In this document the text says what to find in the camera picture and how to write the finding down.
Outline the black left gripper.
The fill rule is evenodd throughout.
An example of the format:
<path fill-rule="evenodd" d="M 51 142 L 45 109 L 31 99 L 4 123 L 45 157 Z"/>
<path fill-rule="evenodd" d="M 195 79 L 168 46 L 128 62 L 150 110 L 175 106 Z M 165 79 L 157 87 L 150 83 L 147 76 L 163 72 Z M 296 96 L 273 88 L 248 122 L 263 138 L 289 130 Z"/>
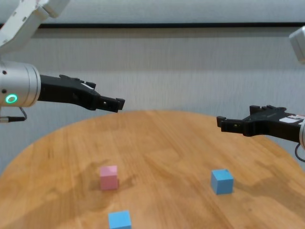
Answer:
<path fill-rule="evenodd" d="M 125 99 L 100 96 L 95 83 L 83 82 L 66 75 L 52 77 L 41 75 L 41 92 L 38 100 L 44 102 L 75 104 L 88 110 L 117 113 L 123 109 Z"/>

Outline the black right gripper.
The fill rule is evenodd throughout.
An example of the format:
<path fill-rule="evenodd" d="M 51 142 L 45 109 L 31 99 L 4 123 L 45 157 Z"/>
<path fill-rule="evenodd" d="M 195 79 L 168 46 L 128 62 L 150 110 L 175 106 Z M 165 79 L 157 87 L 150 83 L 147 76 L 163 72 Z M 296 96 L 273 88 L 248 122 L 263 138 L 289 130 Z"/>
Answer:
<path fill-rule="evenodd" d="M 300 142 L 303 115 L 285 112 L 285 107 L 272 105 L 249 107 L 250 116 L 243 120 L 217 116 L 217 126 L 222 132 L 243 133 L 245 136 L 270 135 L 292 142 Z"/>

